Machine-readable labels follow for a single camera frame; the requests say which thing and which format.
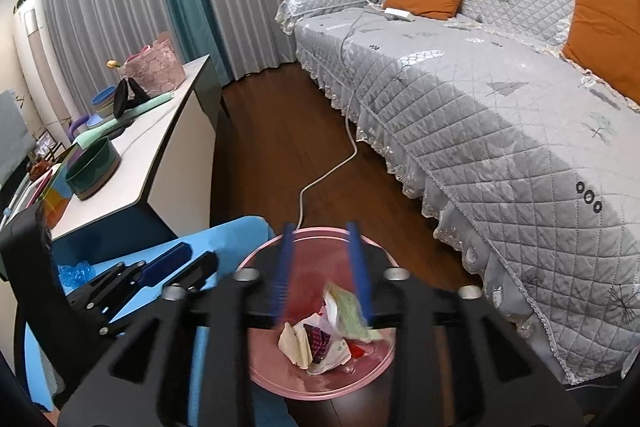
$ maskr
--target metal screw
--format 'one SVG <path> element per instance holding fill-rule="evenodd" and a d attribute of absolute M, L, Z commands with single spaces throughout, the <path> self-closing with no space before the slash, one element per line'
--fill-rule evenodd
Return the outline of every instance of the metal screw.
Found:
<path fill-rule="evenodd" d="M 162 298 L 167 301 L 179 301 L 186 294 L 186 290 L 179 284 L 172 284 L 162 288 Z"/>
<path fill-rule="evenodd" d="M 385 270 L 385 279 L 388 281 L 404 281 L 409 277 L 411 277 L 409 270 L 404 268 L 387 268 Z"/>
<path fill-rule="evenodd" d="M 255 268 L 241 268 L 234 273 L 234 279 L 237 281 L 255 281 L 260 277 L 260 272 Z"/>
<path fill-rule="evenodd" d="M 466 301 L 472 301 L 482 297 L 482 290 L 478 286 L 462 286 L 458 290 L 458 295 Z"/>

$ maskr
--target blue tablecloth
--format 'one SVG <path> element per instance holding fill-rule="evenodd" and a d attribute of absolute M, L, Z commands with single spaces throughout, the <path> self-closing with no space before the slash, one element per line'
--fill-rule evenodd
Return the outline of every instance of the blue tablecloth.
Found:
<path fill-rule="evenodd" d="M 120 261 L 129 265 L 137 261 L 151 261 L 164 253 L 173 245 L 180 241 L 189 243 L 193 248 L 193 259 L 200 256 L 207 250 L 215 251 L 220 259 L 218 272 L 207 280 L 206 287 L 215 285 L 217 277 L 223 277 L 233 272 L 242 260 L 260 245 L 273 237 L 273 230 L 261 217 L 241 217 L 230 223 L 225 223 L 213 229 L 204 230 L 193 235 L 188 235 L 164 243 L 158 247 L 148 248 L 138 253 L 132 253 L 119 259 L 113 259 L 106 263 L 96 264 L 95 272 L 101 273 Z M 162 282 L 153 288 L 140 290 L 115 317 L 116 319 L 132 312 L 140 306 L 147 304 L 160 295 Z M 189 400 L 189 423 L 197 425 L 198 412 L 198 391 L 200 388 L 200 378 L 202 376 L 202 363 L 204 361 L 204 346 L 206 345 L 208 330 L 199 328 L 194 346 L 193 372 L 191 378 L 191 392 Z M 48 409 L 52 408 L 52 401 L 47 388 L 42 364 L 40 362 L 40 352 L 38 344 L 27 327 L 25 338 L 25 361 L 27 370 L 27 381 L 33 401 L 42 404 Z M 255 424 L 257 427 L 296 427 L 293 418 L 287 412 L 284 400 L 268 391 L 252 384 L 254 397 Z"/>

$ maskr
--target dark green ceramic bowl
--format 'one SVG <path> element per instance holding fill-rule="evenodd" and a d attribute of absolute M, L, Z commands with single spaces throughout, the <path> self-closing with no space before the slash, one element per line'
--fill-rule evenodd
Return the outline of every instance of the dark green ceramic bowl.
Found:
<path fill-rule="evenodd" d="M 93 196 L 120 165 L 120 154 L 107 137 L 84 151 L 66 172 L 66 183 L 81 200 Z"/>

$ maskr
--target dark brown floor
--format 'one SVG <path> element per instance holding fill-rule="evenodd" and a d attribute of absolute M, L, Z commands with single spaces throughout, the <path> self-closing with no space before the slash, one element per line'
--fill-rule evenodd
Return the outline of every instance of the dark brown floor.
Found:
<path fill-rule="evenodd" d="M 222 116 L 216 140 L 212 217 L 215 222 L 255 214 L 276 233 L 298 220 L 298 193 L 352 150 L 340 112 L 298 64 L 252 74 L 224 90 L 231 123 Z M 402 195 L 384 160 L 368 145 L 305 194 L 303 226 L 360 231 L 385 248 L 400 266 L 430 285 L 456 289 L 479 283 L 460 254 L 433 238 L 437 223 L 420 214 L 419 201 Z M 287 404 L 300 427 L 386 425 L 391 368 L 348 396 Z"/>

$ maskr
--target power strip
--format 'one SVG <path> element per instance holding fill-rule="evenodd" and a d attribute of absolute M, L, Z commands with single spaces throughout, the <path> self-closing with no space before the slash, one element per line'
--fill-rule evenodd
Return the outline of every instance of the power strip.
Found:
<path fill-rule="evenodd" d="M 411 16 L 411 12 L 407 12 L 404 10 L 397 10 L 395 8 L 385 9 L 385 15 L 389 15 L 393 17 L 393 19 L 398 19 L 401 21 L 412 22 L 414 20 Z"/>

